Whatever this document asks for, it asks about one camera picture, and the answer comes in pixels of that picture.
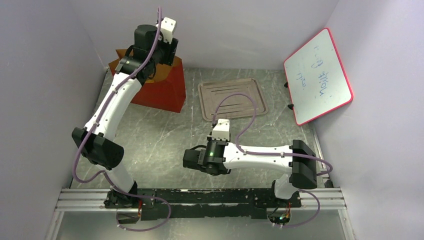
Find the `metal baking tray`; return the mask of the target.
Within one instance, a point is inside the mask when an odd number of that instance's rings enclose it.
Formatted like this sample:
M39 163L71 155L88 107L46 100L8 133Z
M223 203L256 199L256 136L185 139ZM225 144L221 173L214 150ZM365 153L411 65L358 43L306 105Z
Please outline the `metal baking tray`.
M234 93L242 93L253 99L256 103L256 114L258 116L267 114L269 111L262 88L254 78L201 82L197 88L202 117L208 122L213 120L217 106L225 97L228 97L228 99L219 107L217 119L252 116L254 113L252 102L245 96L230 96Z

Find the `red brown paper bag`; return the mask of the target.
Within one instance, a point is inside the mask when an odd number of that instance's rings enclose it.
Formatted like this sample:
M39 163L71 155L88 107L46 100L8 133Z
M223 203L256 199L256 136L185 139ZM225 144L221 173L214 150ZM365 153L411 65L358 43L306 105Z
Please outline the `red brown paper bag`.
M171 66L158 64L156 74L146 81L131 100L132 104L180 113L186 100L186 86L181 58Z

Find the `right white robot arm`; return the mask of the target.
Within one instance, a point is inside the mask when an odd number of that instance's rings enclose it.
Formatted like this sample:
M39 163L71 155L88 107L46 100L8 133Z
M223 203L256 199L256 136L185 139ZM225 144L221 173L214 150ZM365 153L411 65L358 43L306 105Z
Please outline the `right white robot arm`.
M299 189L317 188L316 154L302 140L293 140L291 145L258 147L210 140L201 150L185 150L184 168L198 170L212 176L226 175L233 169L270 169L281 172L276 179L270 202L282 207Z

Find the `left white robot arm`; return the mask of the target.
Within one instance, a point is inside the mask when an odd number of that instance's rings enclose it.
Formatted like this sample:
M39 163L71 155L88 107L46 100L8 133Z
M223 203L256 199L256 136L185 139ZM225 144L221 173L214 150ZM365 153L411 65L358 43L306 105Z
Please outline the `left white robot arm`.
M174 37L177 23L164 18L156 25L142 24L134 31L134 44L119 60L112 84L96 112L82 128L74 128L72 139L77 152L72 167L73 179L89 183L103 174L112 188L120 192L118 201L126 208L139 200L136 181L122 164L124 148L114 142L118 125L131 100L157 72L157 65L171 66L178 40ZM76 170L81 157L99 167L89 179L81 179Z

